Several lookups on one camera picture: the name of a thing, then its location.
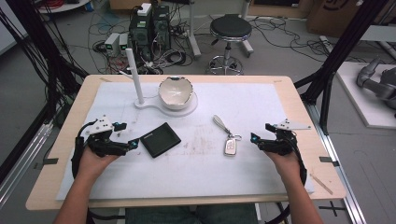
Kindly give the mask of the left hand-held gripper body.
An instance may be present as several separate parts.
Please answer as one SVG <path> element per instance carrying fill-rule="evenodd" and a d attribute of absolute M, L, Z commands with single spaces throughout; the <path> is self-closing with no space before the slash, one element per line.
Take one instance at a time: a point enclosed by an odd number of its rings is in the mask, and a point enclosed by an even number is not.
<path fill-rule="evenodd" d="M 106 115 L 83 126 L 88 135 L 86 145 L 99 157 L 105 155 L 125 156 L 126 143 L 114 142 L 110 139 L 113 132 L 113 123 Z"/>

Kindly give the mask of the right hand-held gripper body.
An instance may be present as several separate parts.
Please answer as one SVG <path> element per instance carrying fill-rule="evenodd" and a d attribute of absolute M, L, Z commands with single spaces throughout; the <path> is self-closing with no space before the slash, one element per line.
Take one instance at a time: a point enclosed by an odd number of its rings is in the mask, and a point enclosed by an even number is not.
<path fill-rule="evenodd" d="M 311 126 L 302 124 L 297 121 L 284 119 L 278 124 L 272 124 L 276 127 L 275 140 L 264 140 L 264 147 L 261 150 L 266 152 L 273 152 L 281 156 L 290 154 L 292 151 L 298 149 L 296 130 L 310 130 Z"/>

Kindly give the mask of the person's right hand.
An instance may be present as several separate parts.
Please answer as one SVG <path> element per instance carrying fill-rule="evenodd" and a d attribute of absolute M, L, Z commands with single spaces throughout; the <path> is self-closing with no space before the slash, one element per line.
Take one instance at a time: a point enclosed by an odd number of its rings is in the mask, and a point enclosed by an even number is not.
<path fill-rule="evenodd" d="M 273 152 L 266 152 L 266 155 L 275 164 L 276 170 L 284 184 L 301 181 L 300 164 L 294 152 L 285 156 L 280 156 Z"/>

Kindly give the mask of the person's left hand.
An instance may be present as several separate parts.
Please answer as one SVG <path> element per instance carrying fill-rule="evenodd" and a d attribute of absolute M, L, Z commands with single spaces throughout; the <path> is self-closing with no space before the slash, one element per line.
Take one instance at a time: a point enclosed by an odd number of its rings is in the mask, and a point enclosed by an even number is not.
<path fill-rule="evenodd" d="M 78 176 L 97 178 L 110 163 L 118 158 L 119 156 L 115 155 L 99 157 L 89 147 L 86 147 L 79 162 Z"/>

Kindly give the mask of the white stand with pole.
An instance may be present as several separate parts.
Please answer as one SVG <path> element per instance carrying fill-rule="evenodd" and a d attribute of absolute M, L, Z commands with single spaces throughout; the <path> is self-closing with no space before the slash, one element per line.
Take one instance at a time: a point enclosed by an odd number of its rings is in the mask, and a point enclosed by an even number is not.
<path fill-rule="evenodd" d="M 120 73 L 129 79 L 131 79 L 134 83 L 135 91 L 137 94 L 137 100 L 134 102 L 134 106 L 137 107 L 138 109 L 146 109 L 146 108 L 156 108 L 159 111 L 161 111 L 163 114 L 169 116 L 169 117 L 174 117 L 174 118 L 181 118 L 188 116 L 191 114 L 198 106 L 198 96 L 193 90 L 193 95 L 192 95 L 192 100 L 191 103 L 188 107 L 181 109 L 181 110 L 171 110 L 163 106 L 158 91 L 155 93 L 154 96 L 152 97 L 145 97 L 143 95 L 143 90 L 140 82 L 140 76 L 137 73 L 137 67 L 134 59 L 134 53 L 133 50 L 130 48 L 127 48 L 125 50 L 127 60 L 128 60 L 128 70 L 131 72 L 130 75 L 120 71 Z"/>

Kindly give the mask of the white foam mat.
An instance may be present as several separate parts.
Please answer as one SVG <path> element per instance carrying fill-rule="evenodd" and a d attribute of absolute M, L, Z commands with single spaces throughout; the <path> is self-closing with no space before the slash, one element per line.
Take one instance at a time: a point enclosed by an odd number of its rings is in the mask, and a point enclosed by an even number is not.
<path fill-rule="evenodd" d="M 94 200 L 163 199 L 282 194 L 285 189 L 273 163 L 250 142 L 250 134 L 272 139 L 265 124 L 286 119 L 276 88 L 257 83 L 195 83 L 197 108 L 188 116 L 169 117 L 156 108 L 138 109 L 134 84 L 100 85 L 86 119 L 106 115 L 127 127 L 111 138 L 127 142 L 167 122 L 181 142 L 152 158 L 144 146 L 112 162 L 92 188 Z M 240 134 L 234 156 L 224 154 L 227 133 Z"/>

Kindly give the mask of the thin wooden stick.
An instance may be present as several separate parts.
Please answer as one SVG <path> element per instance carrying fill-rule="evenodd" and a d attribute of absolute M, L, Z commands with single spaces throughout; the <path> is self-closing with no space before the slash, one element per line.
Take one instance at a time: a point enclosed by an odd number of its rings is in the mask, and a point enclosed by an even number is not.
<path fill-rule="evenodd" d="M 319 178 L 317 178 L 315 175 L 310 174 L 311 178 L 315 180 L 320 186 L 322 186 L 329 194 L 333 195 L 333 191 L 327 187 Z"/>

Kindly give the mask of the white shell-shaped bowl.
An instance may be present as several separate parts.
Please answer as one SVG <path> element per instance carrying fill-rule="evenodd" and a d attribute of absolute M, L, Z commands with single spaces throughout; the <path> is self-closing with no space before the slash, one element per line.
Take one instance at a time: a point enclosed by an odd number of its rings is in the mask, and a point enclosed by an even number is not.
<path fill-rule="evenodd" d="M 158 93 L 163 106 L 181 110 L 190 105 L 193 86 L 184 77 L 168 77 L 160 84 Z"/>

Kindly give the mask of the grey power supply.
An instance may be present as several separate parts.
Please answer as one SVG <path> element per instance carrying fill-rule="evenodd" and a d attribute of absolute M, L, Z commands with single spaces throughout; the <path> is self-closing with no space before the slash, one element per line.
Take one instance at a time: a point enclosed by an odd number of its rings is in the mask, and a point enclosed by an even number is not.
<path fill-rule="evenodd" d="M 120 51 L 125 51 L 129 47 L 129 36 L 126 33 L 120 34 L 119 46 Z"/>
<path fill-rule="evenodd" d="M 105 41 L 106 53 L 110 57 L 116 57 L 120 53 L 120 35 L 111 34 Z"/>

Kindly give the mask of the white platform board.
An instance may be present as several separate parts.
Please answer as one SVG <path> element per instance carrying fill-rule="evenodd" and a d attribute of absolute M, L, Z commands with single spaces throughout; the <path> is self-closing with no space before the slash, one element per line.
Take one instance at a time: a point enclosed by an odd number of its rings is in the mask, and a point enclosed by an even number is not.
<path fill-rule="evenodd" d="M 358 73 L 364 66 L 366 63 L 344 62 L 337 77 L 366 127 L 396 130 L 396 110 L 388 107 L 372 91 L 356 84 Z"/>

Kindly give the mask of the person's jeans legs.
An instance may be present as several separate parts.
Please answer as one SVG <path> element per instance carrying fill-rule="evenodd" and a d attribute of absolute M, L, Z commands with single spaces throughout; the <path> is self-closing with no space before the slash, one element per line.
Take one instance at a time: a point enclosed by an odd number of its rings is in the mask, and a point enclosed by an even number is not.
<path fill-rule="evenodd" d="M 258 224 L 254 203 L 137 207 L 125 210 L 125 224 Z"/>

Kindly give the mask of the black computer tower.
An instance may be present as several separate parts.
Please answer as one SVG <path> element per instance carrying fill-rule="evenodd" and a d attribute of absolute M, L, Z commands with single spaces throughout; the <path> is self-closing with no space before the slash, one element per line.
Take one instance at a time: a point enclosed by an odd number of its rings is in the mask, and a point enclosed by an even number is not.
<path fill-rule="evenodd" d="M 157 46 L 161 49 L 170 49 L 169 6 L 156 6 L 152 19 Z"/>
<path fill-rule="evenodd" d="M 151 61 L 153 58 L 151 52 L 153 31 L 150 15 L 133 15 L 129 31 L 134 49 L 134 57 L 137 60 Z"/>

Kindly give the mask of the black round stool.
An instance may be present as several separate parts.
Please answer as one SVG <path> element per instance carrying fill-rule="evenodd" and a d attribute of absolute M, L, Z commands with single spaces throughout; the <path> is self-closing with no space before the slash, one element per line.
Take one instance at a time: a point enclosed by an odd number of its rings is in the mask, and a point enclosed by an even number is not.
<path fill-rule="evenodd" d="M 209 61 L 206 71 L 213 75 L 230 75 L 231 73 L 236 76 L 243 75 L 242 63 L 231 56 L 231 44 L 248 40 L 251 32 L 251 25 L 237 14 L 226 14 L 214 19 L 210 23 L 210 34 L 215 37 L 211 45 L 225 41 L 226 47 L 222 55 L 217 55 Z"/>

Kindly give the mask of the white box device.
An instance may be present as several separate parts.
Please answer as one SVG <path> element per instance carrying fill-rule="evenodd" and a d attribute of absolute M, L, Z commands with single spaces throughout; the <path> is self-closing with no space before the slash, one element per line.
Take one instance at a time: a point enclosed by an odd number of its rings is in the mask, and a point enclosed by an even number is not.
<path fill-rule="evenodd" d="M 147 16 L 151 10 L 150 3 L 143 3 L 140 8 L 137 10 L 138 16 Z"/>

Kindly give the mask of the brown cardboard box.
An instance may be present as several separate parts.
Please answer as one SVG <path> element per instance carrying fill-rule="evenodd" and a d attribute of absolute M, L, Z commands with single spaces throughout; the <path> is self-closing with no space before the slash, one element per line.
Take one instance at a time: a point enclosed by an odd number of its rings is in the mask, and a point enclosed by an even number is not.
<path fill-rule="evenodd" d="M 306 30 L 311 34 L 340 37 L 367 1 L 371 0 L 315 0 L 306 19 Z M 396 18 L 396 6 L 391 7 L 394 1 L 386 0 L 376 15 L 371 8 L 367 9 L 359 15 L 359 23 L 368 16 L 374 17 L 373 23 L 379 23 L 383 17 L 386 17 L 385 22 L 392 21 Z"/>

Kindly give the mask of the round white table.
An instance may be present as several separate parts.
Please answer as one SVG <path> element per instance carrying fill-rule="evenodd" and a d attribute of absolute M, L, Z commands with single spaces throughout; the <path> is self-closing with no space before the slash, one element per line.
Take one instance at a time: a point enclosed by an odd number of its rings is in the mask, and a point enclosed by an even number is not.
<path fill-rule="evenodd" d="M 78 0 L 77 3 L 68 3 L 67 0 L 43 0 L 38 11 L 43 14 L 66 12 L 83 7 L 87 11 L 93 11 L 91 0 Z"/>

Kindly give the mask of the aluminium rail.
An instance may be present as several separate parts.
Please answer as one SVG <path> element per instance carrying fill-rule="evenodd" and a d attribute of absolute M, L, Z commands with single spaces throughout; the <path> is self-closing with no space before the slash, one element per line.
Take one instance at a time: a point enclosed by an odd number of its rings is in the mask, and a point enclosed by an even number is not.
<path fill-rule="evenodd" d="M 343 204 L 350 219 L 351 224 L 367 224 L 360 205 L 355 197 L 352 187 L 350 186 L 347 175 L 343 169 L 342 163 L 339 160 L 332 139 L 327 135 L 319 125 L 319 111 L 315 105 L 305 105 L 308 115 L 313 121 L 318 136 L 324 145 L 327 153 L 329 154 L 329 162 L 335 168 L 340 181 L 346 191 L 346 196 L 343 198 Z"/>
<path fill-rule="evenodd" d="M 33 163 L 36 155 L 46 143 L 53 129 L 53 122 L 42 124 L 28 138 L 27 145 L 21 147 L 21 155 L 11 167 L 4 181 L 0 184 L 0 210 L 6 205 L 13 191 Z"/>

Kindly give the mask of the black metal frame post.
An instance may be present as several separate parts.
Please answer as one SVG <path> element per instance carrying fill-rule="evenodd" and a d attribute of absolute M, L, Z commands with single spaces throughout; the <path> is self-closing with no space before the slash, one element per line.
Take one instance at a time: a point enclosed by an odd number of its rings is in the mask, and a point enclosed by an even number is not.
<path fill-rule="evenodd" d="M 33 136 L 46 119 L 55 115 L 57 102 L 65 95 L 72 95 L 79 91 L 81 85 L 75 81 L 73 75 L 81 78 L 89 75 L 84 69 L 78 68 L 61 55 L 48 30 L 42 23 L 40 13 L 31 0 L 6 0 L 6 2 L 33 41 L 35 49 L 40 52 L 46 62 L 46 66 L 39 69 L 34 52 L 30 49 L 28 43 L 10 26 L 5 13 L 0 8 L 0 22 L 6 26 L 14 37 L 47 87 L 47 103 L 0 166 L 0 185 L 5 181 L 21 154 L 25 151 L 29 137 Z"/>
<path fill-rule="evenodd" d="M 296 89 L 309 84 L 307 90 L 301 94 L 301 99 L 309 105 L 314 105 L 318 97 L 322 95 L 318 123 L 326 135 L 329 134 L 328 117 L 333 78 L 387 2 L 388 0 L 363 0 L 357 14 L 351 20 L 319 70 L 294 83 Z"/>

